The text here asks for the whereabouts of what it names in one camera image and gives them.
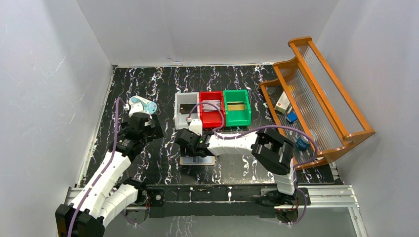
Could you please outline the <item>grey cards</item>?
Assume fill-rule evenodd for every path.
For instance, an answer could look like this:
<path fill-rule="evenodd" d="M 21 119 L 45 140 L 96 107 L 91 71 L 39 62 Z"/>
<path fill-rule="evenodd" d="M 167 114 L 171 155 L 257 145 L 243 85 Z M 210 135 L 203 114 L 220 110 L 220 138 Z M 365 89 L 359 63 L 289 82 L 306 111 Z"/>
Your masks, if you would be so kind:
<path fill-rule="evenodd" d="M 221 110 L 221 101 L 220 100 L 203 100 L 202 101 L 202 110 L 203 112 L 212 112 Z"/>

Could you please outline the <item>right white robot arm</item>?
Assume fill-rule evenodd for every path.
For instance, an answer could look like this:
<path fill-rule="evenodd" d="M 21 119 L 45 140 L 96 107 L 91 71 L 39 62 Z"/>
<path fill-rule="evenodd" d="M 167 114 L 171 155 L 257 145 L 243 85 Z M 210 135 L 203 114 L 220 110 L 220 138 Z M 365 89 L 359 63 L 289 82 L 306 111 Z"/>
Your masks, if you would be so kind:
<path fill-rule="evenodd" d="M 190 157 L 253 156 L 273 174 L 282 203 L 292 204 L 298 197 L 293 177 L 294 143 L 273 128 L 264 128 L 241 137 L 239 134 L 199 135 L 184 128 L 178 131 L 174 142 Z"/>

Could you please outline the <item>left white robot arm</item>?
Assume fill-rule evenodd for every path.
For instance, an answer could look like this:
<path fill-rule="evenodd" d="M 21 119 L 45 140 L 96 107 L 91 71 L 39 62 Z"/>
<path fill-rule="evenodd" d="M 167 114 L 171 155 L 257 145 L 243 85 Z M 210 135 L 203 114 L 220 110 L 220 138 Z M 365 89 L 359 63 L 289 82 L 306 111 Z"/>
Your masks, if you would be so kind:
<path fill-rule="evenodd" d="M 137 112 L 115 129 L 109 151 L 91 180 L 69 204 L 57 208 L 60 237 L 101 237 L 109 223 L 129 205 L 147 205 L 156 193 L 134 178 L 121 184 L 118 179 L 147 143 L 163 137 L 158 116 Z"/>

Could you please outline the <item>black card in white bin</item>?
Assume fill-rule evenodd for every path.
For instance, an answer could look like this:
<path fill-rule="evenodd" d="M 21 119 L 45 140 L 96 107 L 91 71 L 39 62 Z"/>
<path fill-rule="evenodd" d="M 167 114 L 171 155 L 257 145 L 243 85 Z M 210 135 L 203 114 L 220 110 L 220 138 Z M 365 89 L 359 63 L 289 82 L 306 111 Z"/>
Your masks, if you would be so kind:
<path fill-rule="evenodd" d="M 196 104 L 180 104 L 179 105 L 179 112 L 182 115 L 188 115 L 189 113 L 197 113 L 197 108 L 195 108 Z"/>

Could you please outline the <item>gold card in green bin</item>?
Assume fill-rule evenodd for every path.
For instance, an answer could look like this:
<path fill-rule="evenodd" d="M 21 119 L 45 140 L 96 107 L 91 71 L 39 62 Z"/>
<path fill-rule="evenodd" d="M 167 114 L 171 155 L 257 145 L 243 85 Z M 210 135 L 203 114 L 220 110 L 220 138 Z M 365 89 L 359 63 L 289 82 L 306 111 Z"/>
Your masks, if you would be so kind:
<path fill-rule="evenodd" d="M 243 111 L 245 110 L 244 102 L 228 102 L 227 103 L 227 110 L 229 111 Z"/>

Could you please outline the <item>white plastic bin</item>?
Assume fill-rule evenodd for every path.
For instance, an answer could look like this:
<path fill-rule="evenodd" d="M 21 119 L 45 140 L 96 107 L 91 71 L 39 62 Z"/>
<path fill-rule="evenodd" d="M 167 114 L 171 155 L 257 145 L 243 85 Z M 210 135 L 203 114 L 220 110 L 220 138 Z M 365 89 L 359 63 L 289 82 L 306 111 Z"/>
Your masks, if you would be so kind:
<path fill-rule="evenodd" d="M 175 129 L 188 128 L 187 117 L 193 107 L 199 103 L 198 92 L 177 93 L 174 97 L 174 124 Z"/>

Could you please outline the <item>oval white blue package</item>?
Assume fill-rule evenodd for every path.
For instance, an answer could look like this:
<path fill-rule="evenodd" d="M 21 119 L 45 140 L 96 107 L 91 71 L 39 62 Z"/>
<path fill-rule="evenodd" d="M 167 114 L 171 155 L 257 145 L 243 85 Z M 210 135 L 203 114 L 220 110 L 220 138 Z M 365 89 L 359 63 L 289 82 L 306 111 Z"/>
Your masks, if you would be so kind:
<path fill-rule="evenodd" d="M 154 114 L 154 113 L 157 111 L 157 109 L 158 109 L 158 106 L 157 106 L 157 104 L 156 104 L 155 102 L 150 101 L 150 100 L 148 100 L 148 99 L 145 99 L 145 98 L 143 98 L 143 97 L 140 97 L 140 96 L 133 96 L 133 97 L 131 97 L 131 98 L 129 99 L 129 102 L 128 102 L 129 107 L 130 107 L 132 104 L 136 104 L 136 103 L 141 103 L 141 104 L 144 106 L 144 111 L 145 111 L 145 114 L 152 115 L 152 114 Z"/>

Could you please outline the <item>red plastic bin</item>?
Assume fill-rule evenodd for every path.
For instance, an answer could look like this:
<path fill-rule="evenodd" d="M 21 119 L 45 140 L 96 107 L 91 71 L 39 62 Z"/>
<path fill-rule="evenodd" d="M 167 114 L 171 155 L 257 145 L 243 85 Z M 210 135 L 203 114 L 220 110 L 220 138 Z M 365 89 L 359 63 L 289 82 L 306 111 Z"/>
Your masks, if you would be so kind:
<path fill-rule="evenodd" d="M 199 106 L 200 119 L 203 123 L 204 129 L 217 128 L 222 125 L 223 119 L 225 119 L 225 104 L 223 91 L 213 92 L 199 92 L 199 102 L 207 102 L 217 106 L 222 112 L 222 116 L 216 108 L 213 106 L 202 104 Z"/>

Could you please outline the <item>green plastic bin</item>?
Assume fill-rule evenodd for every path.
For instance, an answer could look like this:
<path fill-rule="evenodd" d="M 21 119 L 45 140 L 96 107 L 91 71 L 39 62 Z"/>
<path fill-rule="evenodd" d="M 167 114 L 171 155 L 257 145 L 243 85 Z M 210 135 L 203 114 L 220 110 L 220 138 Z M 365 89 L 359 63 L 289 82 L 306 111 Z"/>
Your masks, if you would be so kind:
<path fill-rule="evenodd" d="M 226 127 L 250 126 L 251 106 L 247 90 L 224 90 Z"/>

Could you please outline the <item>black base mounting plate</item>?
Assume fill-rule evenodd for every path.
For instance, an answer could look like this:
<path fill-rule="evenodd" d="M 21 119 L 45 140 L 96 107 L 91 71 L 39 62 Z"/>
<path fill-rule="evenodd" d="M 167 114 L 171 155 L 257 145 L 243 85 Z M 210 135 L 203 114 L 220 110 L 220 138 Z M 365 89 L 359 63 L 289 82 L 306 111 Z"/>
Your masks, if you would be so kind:
<path fill-rule="evenodd" d="M 144 204 L 131 204 L 125 212 L 142 211 L 149 218 L 284 215 L 293 221 L 311 204 L 306 188 L 285 195 L 274 184 L 148 185 L 143 198 Z"/>

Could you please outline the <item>white red small box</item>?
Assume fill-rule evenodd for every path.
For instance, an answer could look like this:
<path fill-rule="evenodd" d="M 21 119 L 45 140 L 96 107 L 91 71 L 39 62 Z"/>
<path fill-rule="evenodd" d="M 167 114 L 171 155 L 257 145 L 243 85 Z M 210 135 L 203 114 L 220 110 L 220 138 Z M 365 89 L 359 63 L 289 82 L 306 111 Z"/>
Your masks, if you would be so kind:
<path fill-rule="evenodd" d="M 277 100 L 274 109 L 282 114 L 285 114 L 287 109 L 290 106 L 290 101 L 286 95 L 286 93 L 283 91 L 279 99 Z"/>

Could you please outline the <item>blue small object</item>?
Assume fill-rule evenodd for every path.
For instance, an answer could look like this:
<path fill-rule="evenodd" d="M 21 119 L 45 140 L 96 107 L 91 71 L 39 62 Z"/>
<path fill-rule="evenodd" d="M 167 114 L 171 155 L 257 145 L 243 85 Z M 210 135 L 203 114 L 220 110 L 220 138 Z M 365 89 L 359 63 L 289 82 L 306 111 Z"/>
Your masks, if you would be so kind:
<path fill-rule="evenodd" d="M 295 123 L 296 121 L 298 121 L 298 117 L 297 117 L 296 113 L 294 111 L 292 111 L 287 115 L 286 120 L 289 123 Z"/>

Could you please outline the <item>blue tape roll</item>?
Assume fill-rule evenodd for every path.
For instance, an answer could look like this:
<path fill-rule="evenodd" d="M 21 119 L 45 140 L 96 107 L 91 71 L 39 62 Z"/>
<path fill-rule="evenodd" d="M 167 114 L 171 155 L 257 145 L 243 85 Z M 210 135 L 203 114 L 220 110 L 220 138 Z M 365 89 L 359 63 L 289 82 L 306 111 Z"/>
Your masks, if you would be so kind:
<path fill-rule="evenodd" d="M 297 148 L 302 151 L 307 150 L 311 147 L 311 142 L 309 141 L 309 139 L 307 139 L 307 137 L 303 135 L 298 136 L 295 144 Z"/>

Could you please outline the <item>orange wooden shelf rack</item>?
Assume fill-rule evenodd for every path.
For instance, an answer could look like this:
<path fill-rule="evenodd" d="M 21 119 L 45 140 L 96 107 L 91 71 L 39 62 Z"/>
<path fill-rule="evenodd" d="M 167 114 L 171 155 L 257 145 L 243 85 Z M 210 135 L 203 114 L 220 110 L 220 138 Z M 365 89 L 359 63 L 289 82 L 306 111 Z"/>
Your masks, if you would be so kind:
<path fill-rule="evenodd" d="M 274 108 L 281 95 L 286 94 L 298 118 L 297 128 L 315 139 L 319 147 L 317 160 L 298 169 L 332 163 L 375 131 L 311 37 L 292 39 L 288 45 L 294 57 L 273 64 L 276 78 L 261 82 L 261 92 L 277 125 L 287 124 L 285 115 Z"/>

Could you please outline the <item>aluminium frame rail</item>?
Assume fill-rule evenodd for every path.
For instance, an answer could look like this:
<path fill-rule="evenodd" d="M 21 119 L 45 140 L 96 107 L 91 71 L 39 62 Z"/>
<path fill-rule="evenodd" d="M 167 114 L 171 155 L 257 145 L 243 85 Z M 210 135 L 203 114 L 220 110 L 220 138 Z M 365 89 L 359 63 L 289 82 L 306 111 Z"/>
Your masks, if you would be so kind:
<path fill-rule="evenodd" d="M 293 196 L 280 195 L 278 204 L 270 204 L 268 195 L 276 191 L 273 184 L 250 185 L 149 185 L 147 201 L 125 205 L 124 212 L 143 211 L 145 218 L 172 216 L 259 216 L 296 223 L 309 208 L 348 208 L 355 233 L 367 236 L 359 204 L 351 185 L 301 186 Z"/>

